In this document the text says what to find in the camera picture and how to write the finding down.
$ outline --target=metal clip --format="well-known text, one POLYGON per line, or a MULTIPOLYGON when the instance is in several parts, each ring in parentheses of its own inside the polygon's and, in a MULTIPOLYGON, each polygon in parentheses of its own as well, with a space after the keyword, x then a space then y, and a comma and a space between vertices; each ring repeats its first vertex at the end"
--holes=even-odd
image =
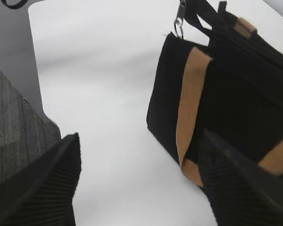
POLYGON ((180 5, 179 5, 179 8, 178 8, 177 16, 176 16, 176 19, 174 21, 174 28, 175 28, 176 36, 178 38, 181 38, 181 39, 183 39, 183 20, 184 20, 184 16, 185 16, 186 5, 187 5, 186 0, 180 0, 180 5))

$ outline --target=black bag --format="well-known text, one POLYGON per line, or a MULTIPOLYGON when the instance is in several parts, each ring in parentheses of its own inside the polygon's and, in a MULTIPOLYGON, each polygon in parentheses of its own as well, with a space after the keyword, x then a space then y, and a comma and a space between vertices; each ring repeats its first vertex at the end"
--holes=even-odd
POLYGON ((283 177, 283 55, 238 33, 205 0, 187 1, 185 20, 210 43, 168 35, 149 104, 149 130, 199 186, 204 128, 283 177))

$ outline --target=ribbed black fabric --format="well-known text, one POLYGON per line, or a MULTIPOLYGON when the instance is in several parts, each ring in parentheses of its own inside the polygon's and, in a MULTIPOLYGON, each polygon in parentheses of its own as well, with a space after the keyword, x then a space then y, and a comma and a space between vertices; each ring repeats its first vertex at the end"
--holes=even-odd
POLYGON ((0 185, 0 226, 75 226, 80 172, 79 137, 69 135, 0 185))
POLYGON ((201 138, 199 169, 219 226, 283 226, 283 180, 216 134, 201 138))

